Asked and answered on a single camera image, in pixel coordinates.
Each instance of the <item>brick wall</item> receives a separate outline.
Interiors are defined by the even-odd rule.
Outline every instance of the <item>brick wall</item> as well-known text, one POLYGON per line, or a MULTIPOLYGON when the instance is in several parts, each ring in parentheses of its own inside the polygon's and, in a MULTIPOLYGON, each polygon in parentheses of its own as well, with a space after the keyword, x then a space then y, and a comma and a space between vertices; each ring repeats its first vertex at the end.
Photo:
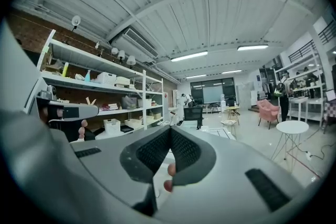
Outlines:
MULTIPOLYGON (((13 31, 15 38, 21 40, 22 47, 26 50, 40 53, 51 30, 55 29, 56 33, 54 35, 54 39, 62 42, 68 41, 69 45, 89 52, 91 54, 97 55, 99 53, 99 51, 95 48, 95 42, 28 13, 14 9, 8 14, 7 21, 11 30, 13 31)), ((115 57, 105 52, 103 52, 102 57, 110 61, 112 61, 113 59, 116 60, 115 57)), ((138 72, 142 72, 143 70, 142 67, 139 67, 137 65, 135 65, 133 69, 138 72)), ((85 76, 86 72, 87 71, 85 69, 69 65, 67 76, 74 78, 76 73, 85 76)), ((153 73, 152 71, 147 70, 146 72, 148 76, 161 80, 161 77, 153 73)), ((96 76, 97 73, 92 71, 91 78, 95 78, 96 76)), ((163 90, 168 93, 169 106, 172 106, 173 103, 172 90, 174 89, 177 89, 177 85, 166 79, 163 79, 163 90)), ((103 103, 120 103, 122 96, 124 96, 124 94, 103 93, 57 87, 57 97, 70 100, 70 102, 73 103, 86 103, 86 97, 89 97, 90 101, 97 99, 97 105, 102 105, 103 103)), ((133 118, 136 118, 138 116, 141 116, 141 112, 134 112, 132 114, 133 118)), ((113 117, 123 122, 125 119, 127 119, 127 114, 118 114, 114 115, 113 117)), ((103 126, 103 119, 110 118, 111 116, 99 116, 93 119, 89 119, 89 126, 92 129, 99 128, 103 126)))

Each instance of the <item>fluorescent light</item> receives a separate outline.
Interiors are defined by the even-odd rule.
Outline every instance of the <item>fluorescent light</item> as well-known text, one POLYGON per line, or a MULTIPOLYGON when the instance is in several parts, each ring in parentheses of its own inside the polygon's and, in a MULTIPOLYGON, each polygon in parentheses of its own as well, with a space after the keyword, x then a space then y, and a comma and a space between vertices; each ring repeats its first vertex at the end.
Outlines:
POLYGON ((222 74, 241 72, 241 70, 225 71, 222 74))
POLYGON ((204 55, 207 55, 207 54, 208 54, 207 51, 202 51, 202 52, 199 52, 197 54, 190 54, 190 55, 186 55, 186 56, 182 56, 182 57, 173 58, 173 59, 171 59, 171 61, 172 62, 177 62, 177 61, 181 61, 181 60, 185 60, 185 59, 189 59, 189 58, 204 56, 204 55))
POLYGON ((198 77, 205 77, 205 76, 206 76, 206 75, 197 75, 197 76, 187 77, 187 79, 198 78, 198 77))
POLYGON ((257 49, 266 49, 267 44, 263 45, 252 45, 252 46, 239 46, 237 50, 257 50, 257 49))

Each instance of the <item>air conditioning unit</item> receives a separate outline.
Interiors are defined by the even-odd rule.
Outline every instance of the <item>air conditioning unit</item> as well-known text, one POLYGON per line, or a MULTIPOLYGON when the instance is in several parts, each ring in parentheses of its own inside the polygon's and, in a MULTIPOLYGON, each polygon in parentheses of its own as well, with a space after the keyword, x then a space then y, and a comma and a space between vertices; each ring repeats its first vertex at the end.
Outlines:
POLYGON ((158 56, 154 46, 130 27, 116 36, 111 46, 124 50, 127 55, 134 55, 139 62, 153 62, 158 56))

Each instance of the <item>pink armchair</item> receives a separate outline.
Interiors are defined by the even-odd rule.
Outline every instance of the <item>pink armchair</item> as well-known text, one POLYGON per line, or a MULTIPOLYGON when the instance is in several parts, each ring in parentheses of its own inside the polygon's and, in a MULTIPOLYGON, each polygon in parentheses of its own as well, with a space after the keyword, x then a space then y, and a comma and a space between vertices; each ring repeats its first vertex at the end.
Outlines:
POLYGON ((271 122, 277 120, 278 121, 278 113, 279 107, 272 105, 266 99, 258 101, 257 106, 259 107, 259 116, 260 121, 258 126, 260 125, 261 119, 269 121, 268 129, 271 127, 271 122))

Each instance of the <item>ceiling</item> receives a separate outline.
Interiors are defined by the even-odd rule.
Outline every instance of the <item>ceiling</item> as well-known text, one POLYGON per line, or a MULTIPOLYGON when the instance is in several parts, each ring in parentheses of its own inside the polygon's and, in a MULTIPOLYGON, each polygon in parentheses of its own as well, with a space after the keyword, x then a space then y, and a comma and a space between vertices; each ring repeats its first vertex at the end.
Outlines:
POLYGON ((109 41, 128 26, 159 53, 156 64, 176 79, 259 68, 280 54, 314 23, 327 0, 16 0, 13 6, 109 41), (240 45, 267 43, 265 50, 237 51, 240 45), (208 50, 207 56, 170 58, 208 50))

